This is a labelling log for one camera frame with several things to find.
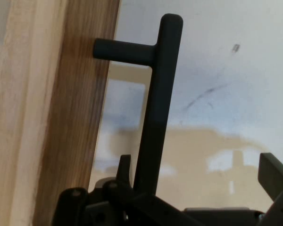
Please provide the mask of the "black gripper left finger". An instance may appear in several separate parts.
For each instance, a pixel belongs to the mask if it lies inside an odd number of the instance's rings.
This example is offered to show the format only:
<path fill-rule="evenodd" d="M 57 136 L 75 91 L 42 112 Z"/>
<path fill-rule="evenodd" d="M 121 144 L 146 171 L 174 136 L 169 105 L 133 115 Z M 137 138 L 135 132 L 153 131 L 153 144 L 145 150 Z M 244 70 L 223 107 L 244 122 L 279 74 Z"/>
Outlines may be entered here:
<path fill-rule="evenodd" d="M 120 157 L 117 175 L 91 193 L 76 187 L 63 191 L 53 226 L 199 226 L 155 195 L 134 191 L 129 182 L 131 156 Z"/>

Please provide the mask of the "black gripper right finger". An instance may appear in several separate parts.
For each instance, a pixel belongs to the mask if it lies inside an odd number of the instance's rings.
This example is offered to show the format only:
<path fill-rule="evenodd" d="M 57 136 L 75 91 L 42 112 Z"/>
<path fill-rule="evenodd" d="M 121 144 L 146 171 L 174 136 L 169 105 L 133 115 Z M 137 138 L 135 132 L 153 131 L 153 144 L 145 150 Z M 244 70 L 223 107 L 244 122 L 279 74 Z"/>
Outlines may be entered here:
<path fill-rule="evenodd" d="M 283 164 L 272 153 L 260 154 L 258 181 L 273 201 L 258 225 L 283 226 Z"/>

